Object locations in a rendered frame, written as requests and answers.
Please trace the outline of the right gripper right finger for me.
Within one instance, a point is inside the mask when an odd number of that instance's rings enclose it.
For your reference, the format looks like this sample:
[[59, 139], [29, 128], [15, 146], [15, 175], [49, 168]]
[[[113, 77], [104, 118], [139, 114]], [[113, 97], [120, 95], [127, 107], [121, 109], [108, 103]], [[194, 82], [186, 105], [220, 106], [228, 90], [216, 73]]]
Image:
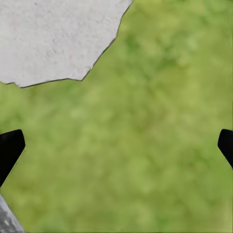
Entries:
[[222, 129], [217, 145], [233, 167], [233, 131]]

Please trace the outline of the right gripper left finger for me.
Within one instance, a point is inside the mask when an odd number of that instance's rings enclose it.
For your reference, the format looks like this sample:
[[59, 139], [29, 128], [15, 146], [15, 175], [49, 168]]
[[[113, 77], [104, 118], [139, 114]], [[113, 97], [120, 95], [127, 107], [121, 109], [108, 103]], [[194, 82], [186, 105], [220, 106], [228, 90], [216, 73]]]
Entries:
[[0, 134], [0, 187], [24, 149], [22, 130]]

